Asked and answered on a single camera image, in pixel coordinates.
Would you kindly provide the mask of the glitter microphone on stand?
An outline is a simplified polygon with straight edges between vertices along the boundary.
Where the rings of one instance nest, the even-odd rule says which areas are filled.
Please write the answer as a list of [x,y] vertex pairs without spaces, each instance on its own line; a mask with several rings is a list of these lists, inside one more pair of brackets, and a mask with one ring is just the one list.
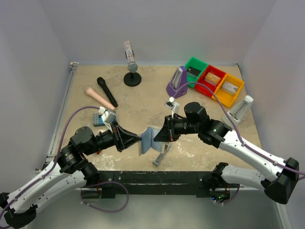
[[130,41],[124,42],[124,48],[125,48],[125,57],[128,62],[127,68],[129,72],[135,73],[138,70],[138,65],[135,61],[135,56]]

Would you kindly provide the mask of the white grey metronome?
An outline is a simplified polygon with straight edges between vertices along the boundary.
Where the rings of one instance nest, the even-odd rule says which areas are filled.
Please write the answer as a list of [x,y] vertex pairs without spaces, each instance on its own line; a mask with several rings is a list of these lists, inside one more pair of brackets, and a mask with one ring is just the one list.
[[250,112],[253,102],[254,99],[247,95],[240,103],[230,109],[227,114],[222,116],[222,121],[231,128],[238,126]]

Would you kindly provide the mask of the beige card holder wallet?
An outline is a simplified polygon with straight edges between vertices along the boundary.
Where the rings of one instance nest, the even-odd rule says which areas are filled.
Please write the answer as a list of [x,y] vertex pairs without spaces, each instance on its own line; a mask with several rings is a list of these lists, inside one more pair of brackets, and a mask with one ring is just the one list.
[[143,132],[138,134],[141,138],[141,141],[138,142],[139,156],[144,155],[151,148],[160,153],[165,152],[165,142],[155,142],[153,140],[160,130],[160,127],[150,125],[147,126]]

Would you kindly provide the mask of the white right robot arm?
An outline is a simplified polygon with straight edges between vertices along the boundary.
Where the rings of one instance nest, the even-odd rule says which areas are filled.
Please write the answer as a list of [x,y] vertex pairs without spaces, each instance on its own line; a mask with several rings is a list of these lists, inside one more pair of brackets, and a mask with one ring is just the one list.
[[221,163],[214,169],[212,181],[217,187],[239,184],[263,190],[273,201],[287,204],[299,181],[299,162],[272,155],[246,141],[225,123],[211,119],[198,102],[184,107],[185,117],[171,114],[154,137],[155,142],[174,142],[181,135],[197,134],[203,143],[240,158],[252,169]]

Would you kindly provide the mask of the tan card in red bin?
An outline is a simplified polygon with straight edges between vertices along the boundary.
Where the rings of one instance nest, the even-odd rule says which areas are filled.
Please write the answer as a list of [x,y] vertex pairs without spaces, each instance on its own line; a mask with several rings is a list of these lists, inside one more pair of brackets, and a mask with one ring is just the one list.
[[217,86],[217,84],[219,83],[219,81],[220,81],[220,77],[219,76],[217,76],[217,75],[215,75],[215,74],[213,74],[213,73],[208,73],[206,76],[205,76],[205,78],[204,78],[204,80],[206,81],[206,82],[208,82],[209,84],[211,84],[211,85],[213,85],[213,86]]

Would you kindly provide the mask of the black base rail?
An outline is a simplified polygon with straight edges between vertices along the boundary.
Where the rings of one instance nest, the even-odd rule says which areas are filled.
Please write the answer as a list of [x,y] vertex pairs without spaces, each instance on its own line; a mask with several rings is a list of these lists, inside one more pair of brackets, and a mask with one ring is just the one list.
[[208,171],[100,171],[100,177],[86,188],[99,187],[102,198],[115,198],[126,191],[130,195],[190,195],[209,198],[210,191],[237,188]]

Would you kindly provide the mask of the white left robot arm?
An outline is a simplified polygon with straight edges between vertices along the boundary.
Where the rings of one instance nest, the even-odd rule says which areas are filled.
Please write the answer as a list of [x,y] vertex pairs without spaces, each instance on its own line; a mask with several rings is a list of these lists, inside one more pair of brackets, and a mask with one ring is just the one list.
[[31,223],[37,214],[39,205],[49,201],[51,194],[65,192],[68,188],[78,188],[98,184],[100,173],[86,159],[86,156],[115,146],[122,152],[141,138],[121,128],[117,122],[111,124],[111,130],[95,135],[87,127],[79,128],[69,143],[55,159],[26,185],[12,193],[1,193],[1,216],[7,227],[20,229]]

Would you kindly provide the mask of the green bin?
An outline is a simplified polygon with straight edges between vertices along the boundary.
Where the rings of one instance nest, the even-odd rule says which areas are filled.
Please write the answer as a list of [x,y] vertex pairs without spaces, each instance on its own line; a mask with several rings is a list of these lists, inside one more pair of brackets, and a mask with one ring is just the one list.
[[194,82],[197,82],[201,74],[208,67],[208,63],[201,61],[195,57],[191,57],[184,65],[187,72],[187,82],[190,83],[188,87],[194,88]]

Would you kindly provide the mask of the yellow bin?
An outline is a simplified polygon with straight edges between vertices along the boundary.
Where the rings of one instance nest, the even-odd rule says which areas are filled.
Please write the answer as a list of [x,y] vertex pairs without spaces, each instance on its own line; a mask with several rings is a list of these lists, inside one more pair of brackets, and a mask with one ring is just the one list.
[[214,94],[224,106],[231,107],[243,86],[244,81],[227,73],[216,87]]

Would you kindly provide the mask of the red bin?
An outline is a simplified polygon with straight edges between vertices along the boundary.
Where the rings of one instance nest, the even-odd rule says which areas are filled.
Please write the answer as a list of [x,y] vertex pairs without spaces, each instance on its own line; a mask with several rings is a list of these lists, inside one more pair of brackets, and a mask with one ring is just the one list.
[[[197,82],[203,84],[204,86],[209,88],[212,92],[215,92],[217,86],[219,85],[221,80],[224,78],[225,74],[226,73],[224,71],[222,71],[212,65],[208,65],[208,67],[203,71],[203,73],[201,74],[201,76],[199,77]],[[194,86],[194,88],[196,91],[198,91],[208,97],[212,97],[211,92],[207,88],[203,87],[202,85],[196,84]]]

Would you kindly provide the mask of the aluminium frame rail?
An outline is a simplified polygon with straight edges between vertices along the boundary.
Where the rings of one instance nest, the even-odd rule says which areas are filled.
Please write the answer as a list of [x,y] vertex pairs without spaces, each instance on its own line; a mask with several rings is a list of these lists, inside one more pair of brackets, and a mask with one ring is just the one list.
[[57,120],[56,120],[56,125],[55,125],[55,129],[53,131],[51,142],[50,142],[49,148],[47,150],[46,157],[45,157],[45,160],[42,164],[42,167],[41,168],[36,168],[34,170],[35,174],[38,174],[39,172],[41,172],[54,159],[54,156],[56,154],[56,144],[57,144],[58,137],[59,137],[59,134],[60,134],[61,121],[62,121],[62,117],[65,114],[66,103],[67,103],[67,100],[69,98],[69,94],[70,94],[70,91],[71,91],[71,85],[73,84],[74,76],[77,72],[78,66],[79,66],[78,62],[70,62],[70,71],[69,71],[67,86],[66,86],[65,91],[64,91],[63,100],[61,102],[59,115],[58,115]]

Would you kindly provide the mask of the black card in green bin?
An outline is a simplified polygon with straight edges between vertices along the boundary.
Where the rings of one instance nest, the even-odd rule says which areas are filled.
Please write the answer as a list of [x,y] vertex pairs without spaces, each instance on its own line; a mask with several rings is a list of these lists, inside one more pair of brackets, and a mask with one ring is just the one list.
[[201,71],[196,68],[189,67],[187,69],[187,76],[195,79],[200,75],[200,72]]

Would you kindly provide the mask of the light blue toy brick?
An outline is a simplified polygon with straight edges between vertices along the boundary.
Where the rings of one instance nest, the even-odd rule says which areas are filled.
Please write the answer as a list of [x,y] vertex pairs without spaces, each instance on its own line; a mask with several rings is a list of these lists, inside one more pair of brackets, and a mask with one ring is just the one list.
[[101,125],[111,124],[113,121],[116,121],[115,113],[103,113],[99,114],[101,117]]

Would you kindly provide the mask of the white card in yellow bin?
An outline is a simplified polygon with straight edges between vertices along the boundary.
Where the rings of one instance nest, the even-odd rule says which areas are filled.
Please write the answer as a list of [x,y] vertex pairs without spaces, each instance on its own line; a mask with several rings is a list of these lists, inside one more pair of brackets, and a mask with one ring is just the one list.
[[239,90],[239,87],[228,81],[225,81],[222,85],[222,90],[231,95],[235,95],[237,93],[237,91]]

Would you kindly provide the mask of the black round microphone stand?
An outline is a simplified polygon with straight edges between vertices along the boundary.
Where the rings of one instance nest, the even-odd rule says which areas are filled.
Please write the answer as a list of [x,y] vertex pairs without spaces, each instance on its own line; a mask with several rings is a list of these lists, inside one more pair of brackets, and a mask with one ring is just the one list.
[[131,73],[128,72],[124,78],[123,78],[124,83],[129,86],[129,87],[135,87],[138,86],[141,81],[142,81],[142,77],[139,73],[135,72],[135,73]]

